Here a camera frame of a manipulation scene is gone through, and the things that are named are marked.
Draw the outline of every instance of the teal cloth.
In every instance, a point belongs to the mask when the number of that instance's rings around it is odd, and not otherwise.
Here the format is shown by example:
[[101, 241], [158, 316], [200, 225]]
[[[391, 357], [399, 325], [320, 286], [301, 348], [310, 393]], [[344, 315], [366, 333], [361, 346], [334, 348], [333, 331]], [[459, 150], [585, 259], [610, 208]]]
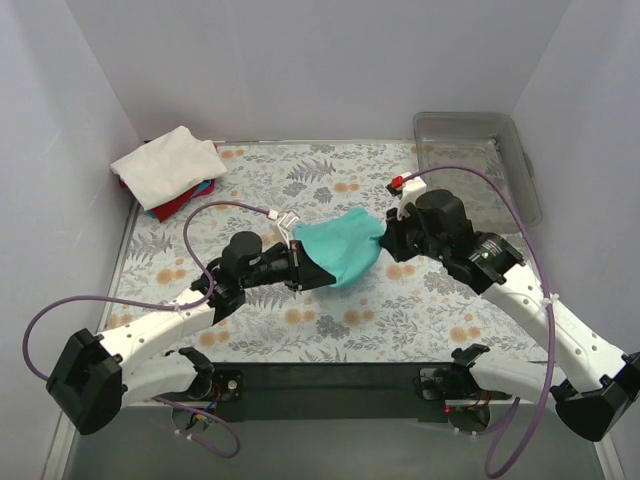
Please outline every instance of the teal cloth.
[[318, 225], [299, 225], [296, 240], [315, 263], [336, 277], [332, 287], [358, 281], [376, 263], [384, 227], [364, 208], [353, 208], [339, 218]]

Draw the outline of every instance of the gray wall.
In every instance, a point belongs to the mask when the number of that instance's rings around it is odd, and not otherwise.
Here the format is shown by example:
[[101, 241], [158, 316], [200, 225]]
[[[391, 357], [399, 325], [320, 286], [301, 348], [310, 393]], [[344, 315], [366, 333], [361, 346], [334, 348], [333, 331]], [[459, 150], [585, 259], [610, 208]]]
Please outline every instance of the gray wall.
[[[65, 3], [36, 3], [0, 2], [0, 477], [25, 480], [41, 475], [59, 409], [22, 363], [23, 330], [53, 300], [106, 291], [129, 205], [108, 164], [139, 144]], [[50, 372], [101, 309], [45, 317], [37, 364]]]
[[143, 138], [411, 138], [510, 113], [569, 0], [67, 0]]
[[[640, 350], [640, 2], [573, 0], [514, 119], [536, 167], [537, 244], [561, 298], [628, 352]], [[640, 478], [634, 405], [614, 429]]]

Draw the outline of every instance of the white cloth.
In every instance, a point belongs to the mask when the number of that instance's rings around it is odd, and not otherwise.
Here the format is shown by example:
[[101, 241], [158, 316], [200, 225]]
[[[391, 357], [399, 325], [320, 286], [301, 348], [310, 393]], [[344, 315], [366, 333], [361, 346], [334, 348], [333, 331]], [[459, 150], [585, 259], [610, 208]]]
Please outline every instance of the white cloth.
[[156, 138], [111, 164], [145, 210], [182, 195], [204, 180], [218, 178], [227, 167], [211, 140], [201, 142], [187, 127]]

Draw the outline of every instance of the gray floor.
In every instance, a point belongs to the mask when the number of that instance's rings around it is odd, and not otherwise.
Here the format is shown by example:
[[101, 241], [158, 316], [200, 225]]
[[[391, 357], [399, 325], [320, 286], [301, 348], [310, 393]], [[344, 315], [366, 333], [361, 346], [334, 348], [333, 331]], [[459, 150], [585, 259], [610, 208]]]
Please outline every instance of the gray floor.
[[[503, 461], [531, 417], [523, 407], [496, 456]], [[504, 407], [492, 407], [497, 418]], [[170, 424], [164, 407], [129, 408], [101, 432], [77, 437], [66, 480], [113, 479], [484, 479], [490, 439], [418, 428], [411, 420], [272, 421], [236, 424], [243, 449], [219, 459], [149, 420]], [[229, 447], [225, 432], [208, 438]], [[554, 415], [504, 479], [603, 479], [593, 445]]]

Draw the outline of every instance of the plastic tray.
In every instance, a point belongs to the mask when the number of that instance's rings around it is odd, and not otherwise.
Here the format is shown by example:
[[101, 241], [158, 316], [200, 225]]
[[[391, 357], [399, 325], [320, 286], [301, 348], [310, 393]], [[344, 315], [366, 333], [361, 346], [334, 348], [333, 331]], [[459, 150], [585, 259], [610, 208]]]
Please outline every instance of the plastic tray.
[[[542, 220], [533, 168], [508, 115], [499, 113], [419, 113], [413, 119], [420, 168], [465, 165], [482, 170], [503, 188], [526, 225]], [[516, 233], [509, 211], [480, 177], [456, 170], [424, 176], [430, 188], [460, 197], [467, 216], [481, 231]]]

